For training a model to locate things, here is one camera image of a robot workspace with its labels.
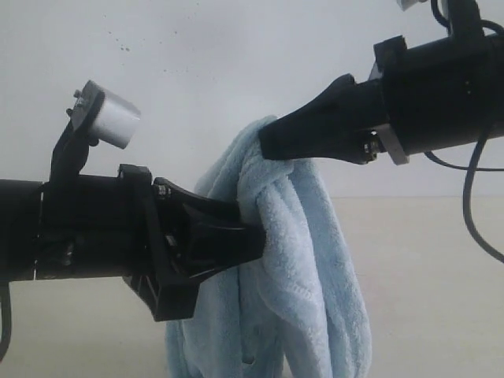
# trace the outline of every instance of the white backdrop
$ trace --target white backdrop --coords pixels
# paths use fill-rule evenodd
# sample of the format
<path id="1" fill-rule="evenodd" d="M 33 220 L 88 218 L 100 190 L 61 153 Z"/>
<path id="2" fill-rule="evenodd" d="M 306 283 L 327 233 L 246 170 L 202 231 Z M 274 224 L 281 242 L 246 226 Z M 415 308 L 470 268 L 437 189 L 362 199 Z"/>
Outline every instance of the white backdrop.
<path id="1" fill-rule="evenodd" d="M 504 3 L 480 6 L 504 22 Z M 427 4 L 403 13 L 394 0 L 2 0 L 0 177 L 46 179 L 72 93 L 93 79 L 134 102 L 143 124 L 126 151 L 93 150 L 85 172 L 147 165 L 192 187 L 240 128 L 297 109 L 342 74 L 365 80 L 373 44 L 399 34 L 414 46 L 444 30 Z M 501 145 L 485 164 L 504 165 Z M 465 164 L 470 149 L 441 155 Z M 459 195 L 463 179 L 422 157 L 321 168 L 334 196 Z M 477 191 L 501 194 L 504 175 L 481 176 Z"/>

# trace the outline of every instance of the beige floor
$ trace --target beige floor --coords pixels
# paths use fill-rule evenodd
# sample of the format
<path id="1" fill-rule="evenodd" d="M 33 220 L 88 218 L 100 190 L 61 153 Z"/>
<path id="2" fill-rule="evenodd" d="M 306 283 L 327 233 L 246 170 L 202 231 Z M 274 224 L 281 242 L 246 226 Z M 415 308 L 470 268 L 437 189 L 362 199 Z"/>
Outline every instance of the beige floor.
<path id="1" fill-rule="evenodd" d="M 374 333 L 369 378 L 504 371 L 504 265 L 467 236 L 459 198 L 340 199 Z M 504 200 L 478 201 L 504 250 Z M 13 285 L 14 334 L 0 376 L 164 377 L 163 325 L 120 280 Z"/>

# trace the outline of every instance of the robotic arm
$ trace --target robotic arm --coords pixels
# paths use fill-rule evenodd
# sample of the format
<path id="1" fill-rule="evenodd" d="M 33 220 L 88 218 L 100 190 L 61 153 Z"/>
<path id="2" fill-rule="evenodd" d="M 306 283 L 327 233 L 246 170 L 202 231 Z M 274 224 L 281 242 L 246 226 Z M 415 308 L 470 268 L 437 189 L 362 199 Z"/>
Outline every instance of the robotic arm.
<path id="1" fill-rule="evenodd" d="M 406 8 L 415 0 L 400 0 Z M 481 152 L 504 135 L 504 29 L 481 20 L 475 0 L 432 0 L 448 37 L 409 49 L 403 37 L 375 46 L 369 80 L 338 78 L 311 103 L 260 132 L 265 158 L 334 158 L 367 164 L 477 141 L 466 169 L 466 223 Z M 484 28 L 496 34 L 485 35 Z M 88 82 L 67 114 L 46 183 L 0 180 L 0 361 L 9 346 L 9 282 L 122 276 L 156 321 L 192 317 L 201 282 L 261 257 L 265 233 L 240 222 L 236 204 L 201 198 L 145 167 L 85 176 L 90 146 L 125 148 L 139 111 Z"/>

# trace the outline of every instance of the towel fold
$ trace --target towel fold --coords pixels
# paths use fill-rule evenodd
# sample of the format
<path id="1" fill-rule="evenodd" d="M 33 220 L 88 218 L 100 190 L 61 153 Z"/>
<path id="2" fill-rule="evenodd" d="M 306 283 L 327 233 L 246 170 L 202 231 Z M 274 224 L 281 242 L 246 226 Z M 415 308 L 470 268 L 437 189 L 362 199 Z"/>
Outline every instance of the towel fold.
<path id="1" fill-rule="evenodd" d="M 367 376 L 369 319 L 331 199 L 313 161 L 262 158 L 274 120 L 243 130 L 196 187 L 237 200 L 267 242 L 201 285 L 194 318 L 167 323 L 169 378 L 280 378 L 284 357 L 295 378 Z"/>

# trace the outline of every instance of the towel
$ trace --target towel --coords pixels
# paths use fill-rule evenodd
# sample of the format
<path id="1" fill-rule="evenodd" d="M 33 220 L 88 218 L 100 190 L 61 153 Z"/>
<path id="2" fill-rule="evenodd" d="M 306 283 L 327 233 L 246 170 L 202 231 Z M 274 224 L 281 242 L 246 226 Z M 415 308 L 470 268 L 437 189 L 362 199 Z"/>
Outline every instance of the towel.
<path id="1" fill-rule="evenodd" d="M 167 323 L 169 378 L 362 378 L 371 363 L 365 304 L 312 160 L 266 161 L 254 122 L 201 178 L 199 195 L 238 201 L 262 224 L 261 260 L 201 285 L 194 318 Z"/>

